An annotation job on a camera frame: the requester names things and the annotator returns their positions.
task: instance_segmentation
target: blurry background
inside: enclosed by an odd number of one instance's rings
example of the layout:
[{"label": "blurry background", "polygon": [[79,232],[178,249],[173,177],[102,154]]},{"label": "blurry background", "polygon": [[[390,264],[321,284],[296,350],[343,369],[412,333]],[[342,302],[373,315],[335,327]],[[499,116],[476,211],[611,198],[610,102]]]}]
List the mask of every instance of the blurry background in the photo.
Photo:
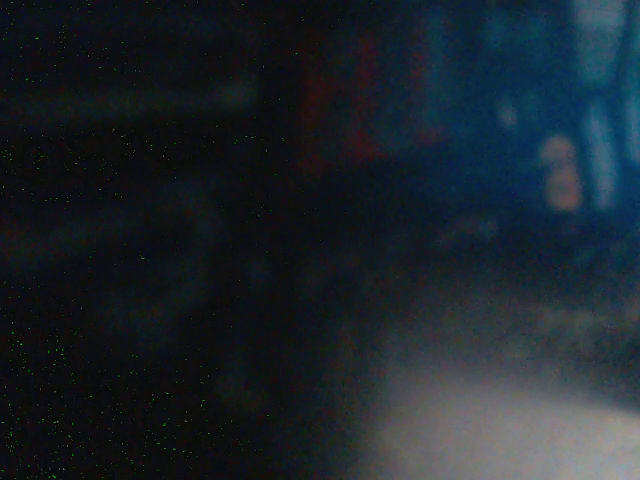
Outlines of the blurry background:
[{"label": "blurry background", "polygon": [[634,323],[637,22],[634,0],[2,10],[2,474],[282,478],[256,458],[314,382],[311,312],[409,250],[488,241]]}]

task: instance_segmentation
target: dark area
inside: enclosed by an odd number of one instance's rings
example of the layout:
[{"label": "dark area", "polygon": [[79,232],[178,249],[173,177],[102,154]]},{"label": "dark area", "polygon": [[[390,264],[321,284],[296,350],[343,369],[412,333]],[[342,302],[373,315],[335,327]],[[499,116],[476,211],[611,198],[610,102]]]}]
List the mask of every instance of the dark area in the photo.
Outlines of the dark area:
[{"label": "dark area", "polygon": [[632,69],[584,84],[569,2],[477,3],[7,12],[0,477],[329,478],[412,322],[460,358],[525,338],[640,408]]}]

